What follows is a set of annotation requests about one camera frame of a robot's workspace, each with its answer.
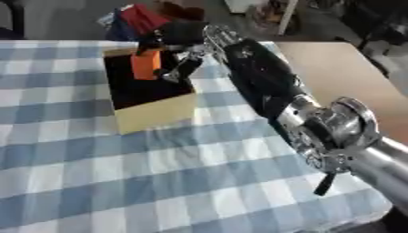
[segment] robotic arm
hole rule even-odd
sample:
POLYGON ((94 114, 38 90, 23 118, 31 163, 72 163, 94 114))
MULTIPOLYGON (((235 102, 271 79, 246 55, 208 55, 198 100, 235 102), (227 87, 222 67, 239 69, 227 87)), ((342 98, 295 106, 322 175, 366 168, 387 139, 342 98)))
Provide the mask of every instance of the robotic arm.
MULTIPOLYGON (((211 53, 257 114, 326 174, 315 194, 324 195, 337 174, 351 172, 408 215, 408 147, 383 137, 367 106, 349 97, 321 106, 287 64, 258 42, 223 25, 201 25, 199 31, 202 44, 190 46, 189 55, 162 78, 187 78, 211 53)), ((156 42, 167 45, 166 39, 156 42)))

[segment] silver metal part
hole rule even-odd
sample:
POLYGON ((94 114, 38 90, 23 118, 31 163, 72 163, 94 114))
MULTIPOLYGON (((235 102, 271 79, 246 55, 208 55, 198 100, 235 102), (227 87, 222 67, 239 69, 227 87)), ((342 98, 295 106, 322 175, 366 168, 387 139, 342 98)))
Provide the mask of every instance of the silver metal part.
POLYGON ((207 25, 203 30, 204 45, 207 50, 222 64, 225 64, 224 48, 237 44, 242 38, 226 25, 207 25))
POLYGON ((323 171, 348 171, 348 155, 367 148, 380 137, 371 110, 358 100, 341 97, 330 107, 321 107, 310 96, 297 96, 278 117, 288 132, 291 146, 306 162, 323 171), (319 128, 304 125, 312 120, 330 135, 335 147, 318 137, 319 128))
POLYGON ((352 174, 381 191, 408 216, 408 147, 383 137, 351 156, 352 174))

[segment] metal cylinder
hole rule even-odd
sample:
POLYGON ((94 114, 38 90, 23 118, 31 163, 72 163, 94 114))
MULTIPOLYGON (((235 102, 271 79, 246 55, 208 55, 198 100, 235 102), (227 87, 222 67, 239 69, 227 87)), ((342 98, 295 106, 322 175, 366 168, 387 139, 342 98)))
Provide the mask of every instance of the metal cylinder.
POLYGON ((352 173, 408 216, 408 147, 383 137, 352 158, 352 173))

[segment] table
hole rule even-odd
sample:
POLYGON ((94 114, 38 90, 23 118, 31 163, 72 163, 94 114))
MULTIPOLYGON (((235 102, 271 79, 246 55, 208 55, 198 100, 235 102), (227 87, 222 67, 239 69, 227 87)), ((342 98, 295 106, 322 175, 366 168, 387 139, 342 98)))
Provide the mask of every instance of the table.
POLYGON ((100 55, 134 45, 0 43, 2 233, 293 232, 390 209, 347 174, 325 197, 313 195, 323 174, 254 114, 209 56, 191 78, 192 119, 119 135, 100 55))

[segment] white object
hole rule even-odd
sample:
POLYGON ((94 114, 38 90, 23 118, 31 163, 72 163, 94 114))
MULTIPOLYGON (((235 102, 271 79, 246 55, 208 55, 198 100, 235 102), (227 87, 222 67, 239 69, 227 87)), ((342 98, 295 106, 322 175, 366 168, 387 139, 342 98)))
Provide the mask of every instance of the white object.
POLYGON ((250 5, 259 5, 268 0, 224 0, 231 13, 245 13, 250 5))
POLYGON ((286 6, 285 14, 283 14, 283 18, 279 24, 279 31, 278 35, 285 35, 286 28, 295 12, 296 5, 298 4, 299 0, 289 0, 288 6, 286 6))

